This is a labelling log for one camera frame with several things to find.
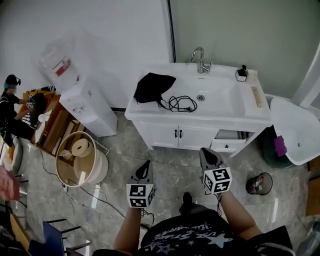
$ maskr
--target pink chair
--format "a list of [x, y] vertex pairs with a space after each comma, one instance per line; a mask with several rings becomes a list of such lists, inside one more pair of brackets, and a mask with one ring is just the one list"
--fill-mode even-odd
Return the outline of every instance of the pink chair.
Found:
[[0, 166], [0, 197], [5, 201], [20, 199], [20, 182], [12, 171], [7, 171]]

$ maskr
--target white bucket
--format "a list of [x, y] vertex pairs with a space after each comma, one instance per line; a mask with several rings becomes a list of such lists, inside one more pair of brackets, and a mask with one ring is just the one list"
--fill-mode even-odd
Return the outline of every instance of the white bucket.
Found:
[[[65, 149], [66, 144], [69, 143], [69, 140], [71, 140], [71, 142], [74, 140], [74, 136], [85, 137], [85, 139], [92, 143], [94, 160], [92, 160], [91, 157], [88, 160], [89, 162], [85, 162], [85, 164], [88, 164], [90, 167], [85, 167], [86, 165], [83, 162], [86, 161], [87, 158], [76, 156], [74, 159], [66, 160], [63, 159], [62, 156], [59, 156]], [[55, 166], [60, 181], [68, 187], [76, 188], [83, 186], [86, 183], [97, 184], [101, 182], [107, 175], [109, 163], [107, 157], [97, 149], [96, 142], [89, 134], [83, 131], [76, 131], [66, 137], [61, 143], [57, 151]], [[81, 173], [86, 173], [83, 180], [80, 179]]]

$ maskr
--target white wall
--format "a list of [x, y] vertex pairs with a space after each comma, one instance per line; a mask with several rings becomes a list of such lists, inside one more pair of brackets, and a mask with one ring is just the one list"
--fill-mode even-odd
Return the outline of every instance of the white wall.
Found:
[[318, 0], [171, 0], [177, 62], [257, 70], [265, 93], [292, 98], [320, 40]]
[[17, 96], [48, 84], [35, 68], [46, 43], [82, 31], [77, 47], [98, 70], [111, 107], [126, 108], [143, 62], [168, 63], [165, 0], [5, 0], [0, 4], [0, 85], [22, 80]]

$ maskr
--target white star print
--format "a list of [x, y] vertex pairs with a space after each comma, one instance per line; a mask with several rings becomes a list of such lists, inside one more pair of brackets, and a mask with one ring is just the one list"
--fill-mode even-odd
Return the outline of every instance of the white star print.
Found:
[[161, 253], [163, 252], [165, 255], [168, 254], [169, 251], [173, 251], [173, 248], [170, 248], [170, 244], [166, 245], [166, 246], [161, 246], [158, 245], [158, 247], [160, 248], [156, 253]]
[[225, 238], [225, 234], [224, 233], [222, 233], [222, 234], [220, 234], [220, 235], [218, 235], [216, 237], [206, 236], [205, 238], [208, 238], [209, 240], [211, 240], [211, 242], [209, 242], [208, 245], [216, 244], [220, 248], [224, 247], [224, 243], [233, 240], [233, 238]]
[[188, 241], [188, 245], [190, 246], [193, 246], [195, 244], [195, 242], [192, 240], [192, 241]]
[[158, 245], [163, 245], [163, 243], [161, 243], [161, 242], [152, 242], [152, 243], [150, 243], [149, 245], [147, 245], [147, 246], [145, 246], [143, 248], [146, 248], [146, 247], [150, 246], [151, 251], [152, 251]]

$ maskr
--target person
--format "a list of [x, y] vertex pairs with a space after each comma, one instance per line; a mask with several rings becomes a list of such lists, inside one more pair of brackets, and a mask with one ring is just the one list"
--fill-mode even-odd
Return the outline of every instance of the person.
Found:
[[99, 249], [93, 256], [295, 255], [284, 226], [262, 233], [230, 191], [222, 193], [219, 201], [228, 222], [215, 210], [193, 203], [191, 194], [185, 192], [181, 215], [151, 227], [140, 249], [141, 210], [130, 208], [116, 236], [114, 250]]
[[15, 96], [17, 85], [20, 83], [21, 80], [14, 74], [10, 74], [5, 80], [4, 91], [0, 98], [0, 126], [10, 134], [30, 140], [35, 130], [21, 119], [26, 114], [34, 111], [34, 108], [17, 113], [14, 106], [14, 104], [28, 103], [28, 99], [21, 99]]

